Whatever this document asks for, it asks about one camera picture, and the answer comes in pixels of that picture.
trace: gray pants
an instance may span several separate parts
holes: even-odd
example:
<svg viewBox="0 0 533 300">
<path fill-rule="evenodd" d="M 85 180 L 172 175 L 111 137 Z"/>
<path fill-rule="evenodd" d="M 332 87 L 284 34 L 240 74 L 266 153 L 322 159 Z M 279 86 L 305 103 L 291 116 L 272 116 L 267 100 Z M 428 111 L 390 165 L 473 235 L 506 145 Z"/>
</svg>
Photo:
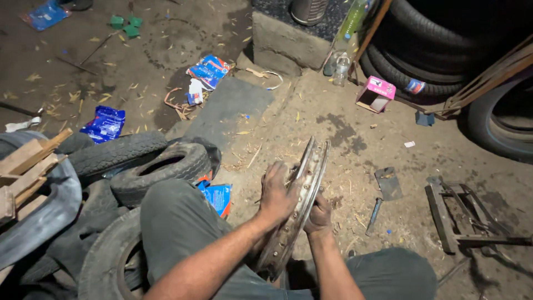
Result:
<svg viewBox="0 0 533 300">
<path fill-rule="evenodd" d="M 183 180 L 155 184 L 142 202 L 141 231 L 151 284 L 174 265 L 232 230 L 205 200 L 200 190 Z M 290 278 L 316 282 L 314 265 Z M 437 280 L 425 258 L 402 248 L 354 256 L 346 261 L 353 279 L 367 300 L 434 299 Z M 238 265 L 213 297 L 233 299 L 314 299 L 318 288 L 275 288 L 244 263 Z"/>
</svg>

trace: hand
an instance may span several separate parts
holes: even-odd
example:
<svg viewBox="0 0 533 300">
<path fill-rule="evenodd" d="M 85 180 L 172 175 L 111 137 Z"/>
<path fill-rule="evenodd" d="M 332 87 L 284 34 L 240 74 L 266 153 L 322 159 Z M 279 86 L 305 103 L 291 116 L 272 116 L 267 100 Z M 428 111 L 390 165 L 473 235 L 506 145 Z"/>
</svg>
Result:
<svg viewBox="0 0 533 300">
<path fill-rule="evenodd" d="M 261 179 L 263 190 L 257 215 L 268 222 L 271 228 L 287 219 L 298 203 L 303 176 L 293 181 L 289 191 L 285 188 L 285 173 L 288 168 L 283 161 L 277 161 L 266 169 Z"/>
<path fill-rule="evenodd" d="M 322 194 L 318 193 L 314 198 L 313 208 L 309 213 L 307 223 L 303 227 L 307 235 L 320 234 L 322 232 L 329 232 L 332 230 L 332 206 L 324 199 Z"/>
</svg>

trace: water bottle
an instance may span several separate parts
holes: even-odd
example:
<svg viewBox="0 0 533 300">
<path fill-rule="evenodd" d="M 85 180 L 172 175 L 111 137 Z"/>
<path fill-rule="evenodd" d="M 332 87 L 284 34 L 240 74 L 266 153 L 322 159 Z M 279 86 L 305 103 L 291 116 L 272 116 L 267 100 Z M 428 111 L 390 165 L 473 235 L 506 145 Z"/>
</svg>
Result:
<svg viewBox="0 0 533 300">
<path fill-rule="evenodd" d="M 337 58 L 337 67 L 333 75 L 333 85 L 344 86 L 346 78 L 348 78 L 348 69 L 350 68 L 350 59 L 346 52 L 342 53 Z"/>
</svg>

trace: blue plastic packet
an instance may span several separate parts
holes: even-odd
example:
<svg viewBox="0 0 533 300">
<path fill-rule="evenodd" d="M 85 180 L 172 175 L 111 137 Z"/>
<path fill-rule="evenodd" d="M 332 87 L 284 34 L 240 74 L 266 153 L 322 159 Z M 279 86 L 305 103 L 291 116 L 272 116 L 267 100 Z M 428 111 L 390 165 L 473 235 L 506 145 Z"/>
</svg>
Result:
<svg viewBox="0 0 533 300">
<path fill-rule="evenodd" d="M 100 144 L 118 138 L 125 120 L 124 110 L 99 105 L 95 109 L 94 119 L 83 126 L 79 132 L 86 133 L 95 144 Z"/>
<path fill-rule="evenodd" d="M 186 73 L 193 78 L 203 81 L 210 88 L 215 89 L 220 79 L 222 79 L 229 70 L 231 70 L 230 65 L 220 58 L 209 54 L 202 58 L 199 63 L 187 69 Z"/>
<path fill-rule="evenodd" d="M 21 14 L 19 17 L 37 31 L 43 31 L 64 18 L 69 17 L 71 14 L 70 11 L 60 7 L 56 0 L 48 0 L 38 8 Z"/>
<path fill-rule="evenodd" d="M 198 188 L 221 218 L 229 215 L 231 184 L 208 186 L 209 184 L 209 181 L 203 180 L 198 184 Z"/>
</svg>

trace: white paper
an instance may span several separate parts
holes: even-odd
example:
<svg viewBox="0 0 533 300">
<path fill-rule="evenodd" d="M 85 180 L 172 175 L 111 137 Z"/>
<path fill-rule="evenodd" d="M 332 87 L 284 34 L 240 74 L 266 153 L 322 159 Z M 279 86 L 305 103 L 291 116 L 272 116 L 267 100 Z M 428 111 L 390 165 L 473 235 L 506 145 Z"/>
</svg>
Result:
<svg viewBox="0 0 533 300">
<path fill-rule="evenodd" d="M 22 123 L 9 123 L 5 125 L 5 132 L 14 132 L 20 129 L 29 128 L 30 126 L 37 125 L 41 122 L 41 117 L 34 117 L 28 122 Z"/>
</svg>

